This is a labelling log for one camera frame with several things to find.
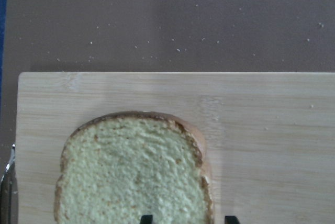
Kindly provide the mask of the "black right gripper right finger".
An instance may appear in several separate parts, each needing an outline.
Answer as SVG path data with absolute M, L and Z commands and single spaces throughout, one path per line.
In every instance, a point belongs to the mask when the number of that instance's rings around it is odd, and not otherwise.
M 225 224 L 240 224 L 236 216 L 225 216 Z

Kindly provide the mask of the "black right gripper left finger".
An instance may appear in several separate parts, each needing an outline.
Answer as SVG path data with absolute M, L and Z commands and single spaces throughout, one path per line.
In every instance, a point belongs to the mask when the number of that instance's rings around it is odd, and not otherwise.
M 140 219 L 140 224 L 153 224 L 152 215 L 142 215 Z

